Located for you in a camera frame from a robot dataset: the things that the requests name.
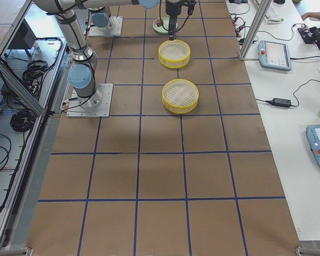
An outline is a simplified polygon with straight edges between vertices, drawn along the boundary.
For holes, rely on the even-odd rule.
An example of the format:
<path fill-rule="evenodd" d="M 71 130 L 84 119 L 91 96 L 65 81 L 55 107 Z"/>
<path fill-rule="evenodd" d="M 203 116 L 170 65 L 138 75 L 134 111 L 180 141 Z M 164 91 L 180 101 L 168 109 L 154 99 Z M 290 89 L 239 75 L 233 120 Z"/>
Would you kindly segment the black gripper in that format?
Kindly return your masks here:
<path fill-rule="evenodd" d="M 182 1 L 181 0 L 166 0 L 165 1 L 165 12 L 169 16 L 168 34 L 169 40 L 175 39 L 176 30 L 176 17 L 181 14 Z"/>

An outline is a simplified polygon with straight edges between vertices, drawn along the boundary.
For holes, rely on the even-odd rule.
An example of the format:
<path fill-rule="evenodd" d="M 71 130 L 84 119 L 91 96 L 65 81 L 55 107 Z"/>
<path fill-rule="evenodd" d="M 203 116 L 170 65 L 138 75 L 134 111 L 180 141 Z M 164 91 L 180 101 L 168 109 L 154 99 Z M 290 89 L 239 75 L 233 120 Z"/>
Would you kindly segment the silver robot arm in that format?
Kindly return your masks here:
<path fill-rule="evenodd" d="M 98 10 L 91 11 L 92 22 L 99 28 L 104 28 L 112 24 L 110 6 L 118 5 L 141 5 L 144 8 L 152 9 L 162 1 L 101 1 Z M 169 16 L 168 34 L 169 40 L 173 41 L 176 34 L 177 18 L 181 14 L 184 1 L 165 1 L 166 14 Z"/>
<path fill-rule="evenodd" d="M 150 9 L 157 5 L 157 1 L 34 1 L 34 3 L 46 14 L 56 18 L 69 44 L 73 63 L 68 72 L 68 80 L 77 93 L 79 105 L 84 108 L 101 105 L 104 95 L 99 91 L 95 81 L 97 55 L 89 47 L 75 10 L 89 10 L 94 15 L 101 15 L 105 21 L 97 26 L 105 27 L 111 20 L 109 17 L 111 6 L 141 5 Z"/>

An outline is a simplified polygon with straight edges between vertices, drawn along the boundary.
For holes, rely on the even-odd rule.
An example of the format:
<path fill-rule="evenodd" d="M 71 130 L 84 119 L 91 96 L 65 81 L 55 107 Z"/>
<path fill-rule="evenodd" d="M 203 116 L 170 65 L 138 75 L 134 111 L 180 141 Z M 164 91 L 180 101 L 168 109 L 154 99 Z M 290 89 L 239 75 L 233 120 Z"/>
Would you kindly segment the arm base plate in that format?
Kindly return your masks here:
<path fill-rule="evenodd" d="M 110 114 L 113 84 L 97 84 L 96 92 L 90 99 L 77 96 L 73 89 L 72 98 L 77 98 L 69 103 L 66 116 L 69 118 L 108 118 Z"/>
<path fill-rule="evenodd" d="M 92 16 L 89 37 L 120 37 L 123 17 L 95 14 Z"/>

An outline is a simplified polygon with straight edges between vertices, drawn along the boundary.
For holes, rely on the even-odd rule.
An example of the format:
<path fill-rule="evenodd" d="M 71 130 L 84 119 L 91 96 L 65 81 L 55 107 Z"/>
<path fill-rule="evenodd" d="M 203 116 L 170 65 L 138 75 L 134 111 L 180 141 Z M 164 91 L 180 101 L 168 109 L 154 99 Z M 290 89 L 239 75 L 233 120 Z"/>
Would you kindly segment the person forearm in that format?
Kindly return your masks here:
<path fill-rule="evenodd" d="M 320 21 L 320 12 L 306 12 L 301 16 L 302 20 L 306 20 L 307 18 L 313 19 L 313 20 L 319 20 Z"/>

